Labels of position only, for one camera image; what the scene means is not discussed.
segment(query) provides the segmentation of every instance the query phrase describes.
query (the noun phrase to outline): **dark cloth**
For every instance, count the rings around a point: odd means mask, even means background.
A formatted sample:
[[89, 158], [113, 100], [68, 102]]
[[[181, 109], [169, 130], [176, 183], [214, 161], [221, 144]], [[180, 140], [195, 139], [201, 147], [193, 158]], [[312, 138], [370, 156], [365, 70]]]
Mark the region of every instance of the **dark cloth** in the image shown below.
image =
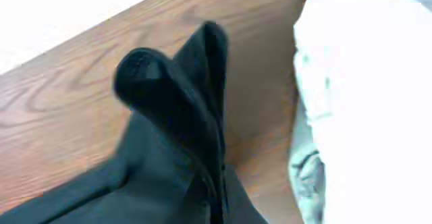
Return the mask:
[[0, 223], [265, 223], [224, 163], [227, 39], [206, 23], [172, 59], [134, 49], [116, 95], [132, 109], [117, 152]]

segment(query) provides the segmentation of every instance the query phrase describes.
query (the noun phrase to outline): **white fabric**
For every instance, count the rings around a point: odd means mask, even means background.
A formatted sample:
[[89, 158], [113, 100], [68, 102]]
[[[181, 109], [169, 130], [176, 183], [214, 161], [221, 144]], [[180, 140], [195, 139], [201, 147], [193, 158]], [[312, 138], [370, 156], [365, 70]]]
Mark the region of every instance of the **white fabric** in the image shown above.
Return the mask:
[[414, 0], [308, 0], [294, 32], [326, 224], [431, 222], [431, 12]]

